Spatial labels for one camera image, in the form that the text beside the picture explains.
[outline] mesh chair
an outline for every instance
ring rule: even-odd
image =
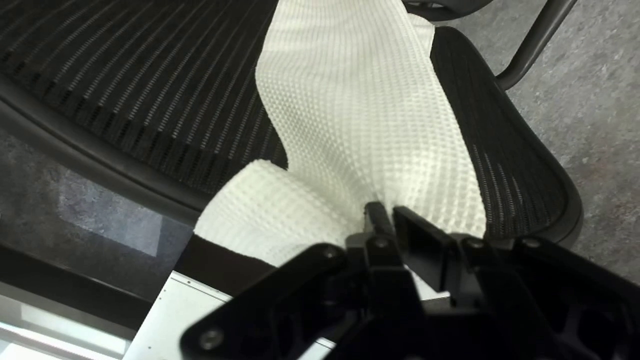
[[[578,235],[573,183],[504,92],[574,1],[549,1],[498,78],[464,35],[436,30],[431,58],[476,168],[487,238],[529,234],[569,246]],[[287,166],[254,78],[275,5],[2,0],[1,125],[88,179],[194,224],[247,163]],[[419,4],[407,7],[428,15]],[[234,278],[213,275],[231,295],[268,269],[222,248],[203,256],[200,246],[189,244],[177,270],[251,264]]]

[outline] black mesh backrest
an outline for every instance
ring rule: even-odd
[[[97,142],[213,196],[252,160],[287,164],[255,87],[275,5],[0,0],[0,70]],[[564,172],[482,57],[451,28],[438,28],[431,57],[476,167],[486,236],[555,226]]]
[[[498,87],[475,47],[459,31],[438,28],[431,59],[476,169],[485,237],[527,235],[557,222],[573,185],[563,182],[564,170]]]
[[[255,87],[275,0],[0,1],[1,69],[69,121],[214,194],[286,166]]]

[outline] white waffle towel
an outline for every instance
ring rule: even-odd
[[[249,164],[195,233],[279,266],[313,243],[344,246],[380,201],[482,237],[476,174],[429,59],[434,32],[401,0],[280,0],[256,81],[289,169]]]

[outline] screw head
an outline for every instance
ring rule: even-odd
[[[376,241],[374,241],[374,244],[377,247],[386,247],[387,245],[389,245],[389,241],[387,239],[377,238]]]
[[[468,241],[468,244],[472,248],[480,249],[481,247],[484,246],[484,241],[482,241],[480,239],[471,239],[471,240]]]
[[[334,247],[329,246],[324,250],[324,256],[328,257],[329,259],[333,258],[334,256],[336,256],[338,254],[338,252],[335,250]]]
[[[220,330],[209,330],[200,335],[200,347],[204,350],[212,350],[222,344],[224,337]]]
[[[524,239],[522,240],[522,243],[528,247],[533,247],[533,248],[540,246],[540,241],[536,239]]]

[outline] gray carpet floor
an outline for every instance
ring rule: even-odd
[[[449,23],[495,72],[544,0],[495,0]],[[509,91],[567,169],[585,219],[574,250],[640,283],[640,3],[581,0]],[[0,238],[153,299],[190,229],[93,184],[0,131]]]

